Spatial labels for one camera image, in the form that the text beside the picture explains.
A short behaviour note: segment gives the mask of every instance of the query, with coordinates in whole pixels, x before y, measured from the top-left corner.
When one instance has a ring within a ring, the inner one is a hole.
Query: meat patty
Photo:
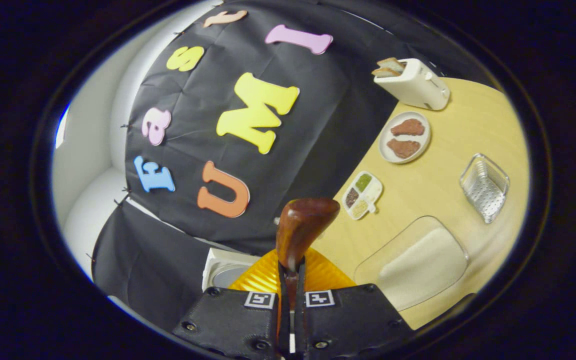
[[[397,139],[391,139],[386,145],[402,159],[411,157],[421,148],[421,144],[416,141],[397,141]]]
[[[398,135],[423,135],[426,128],[416,118],[409,118],[406,121],[403,121],[399,125],[390,129],[390,132],[394,136]]]

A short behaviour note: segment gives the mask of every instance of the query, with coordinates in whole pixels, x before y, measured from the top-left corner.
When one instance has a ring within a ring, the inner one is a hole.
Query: white wall
[[[74,259],[91,279],[99,232],[126,193],[126,129],[139,86],[157,56],[221,0],[188,6],[141,32],[99,66],[73,98],[63,144],[54,152],[57,220]]]

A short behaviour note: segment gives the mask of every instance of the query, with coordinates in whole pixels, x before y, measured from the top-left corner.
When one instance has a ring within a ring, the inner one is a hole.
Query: foam letter
[[[170,70],[189,71],[195,68],[199,60],[204,55],[204,48],[201,46],[180,47],[168,58],[166,68]]]
[[[137,175],[139,175],[139,180],[141,180],[141,185],[146,193],[151,192],[151,189],[162,188],[171,192],[175,191],[175,184],[172,182],[172,176],[167,167],[162,166],[161,172],[155,173],[160,167],[157,162],[146,162],[144,164],[144,158],[141,156],[134,158],[134,166],[137,168]]]
[[[310,32],[297,31],[286,28],[283,23],[275,26],[265,37],[265,43],[276,43],[278,41],[290,43],[309,48],[314,55],[323,54],[332,43],[332,35],[311,34]]]
[[[250,191],[242,180],[217,169],[212,161],[206,162],[201,177],[206,183],[218,182],[225,187],[233,189],[235,192],[235,200],[233,202],[227,202],[214,196],[214,194],[210,194],[208,189],[202,186],[197,195],[197,206],[199,206],[199,208],[213,210],[213,212],[228,218],[236,218],[244,214],[250,202]]]
[[[227,14],[228,11],[222,11],[215,16],[210,16],[203,22],[203,27],[207,28],[213,24],[228,24],[241,20],[248,13],[246,10],[239,10],[234,14]]]
[[[168,110],[162,111],[157,107],[149,109],[141,122],[141,134],[148,137],[152,145],[160,145],[164,141],[166,128],[169,127],[171,118]]]
[[[267,154],[275,142],[275,132],[261,132],[253,128],[276,128],[282,122],[266,105],[274,107],[280,115],[288,114],[299,96],[299,88],[270,84],[246,72],[235,84],[235,94],[247,105],[244,109],[224,111],[217,121],[217,135],[226,133],[240,137]]]

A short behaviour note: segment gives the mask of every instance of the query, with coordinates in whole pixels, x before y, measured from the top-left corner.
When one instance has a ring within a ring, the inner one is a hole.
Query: wooden handle
[[[276,248],[279,262],[291,272],[306,250],[339,214],[339,203],[331,198],[299,198],[286,204],[279,218]]]

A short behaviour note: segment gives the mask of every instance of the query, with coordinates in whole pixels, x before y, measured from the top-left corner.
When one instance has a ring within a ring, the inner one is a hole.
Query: black cloth backdrop
[[[210,16],[238,10],[247,10],[247,16],[233,23],[202,26]],[[266,35],[279,24],[330,34],[334,40],[322,55],[290,43],[266,44]],[[435,51],[424,47],[428,53],[421,54],[416,45],[441,43],[441,39],[420,23],[407,20],[405,24],[396,29],[403,35],[390,34],[331,6],[236,0],[179,29],[183,34],[162,51],[142,81],[130,114],[125,163],[131,198],[194,237],[253,255],[271,250],[277,229],[274,218],[286,203],[334,196],[393,111],[397,100],[374,84],[370,74],[378,60],[417,58],[435,64],[438,74],[470,78],[470,72],[472,78],[486,78],[477,64],[464,66],[471,60],[447,40]],[[183,46],[201,46],[205,54],[190,71],[167,69],[169,57]],[[450,47],[454,51],[446,52]],[[270,129],[276,139],[267,154],[244,139],[216,132],[222,112],[246,107],[234,93],[244,73],[301,91],[290,112],[278,116],[281,126]],[[144,114],[153,107],[172,114],[159,146],[151,145],[141,132]],[[145,192],[133,163],[137,156],[167,167],[176,190]],[[247,184],[250,201],[243,215],[227,218],[198,207],[197,195],[203,186],[226,201],[234,199],[231,189],[203,182],[202,171],[209,160]]]
[[[202,294],[208,250],[208,244],[124,201],[94,246],[94,284],[151,323],[172,331]]]

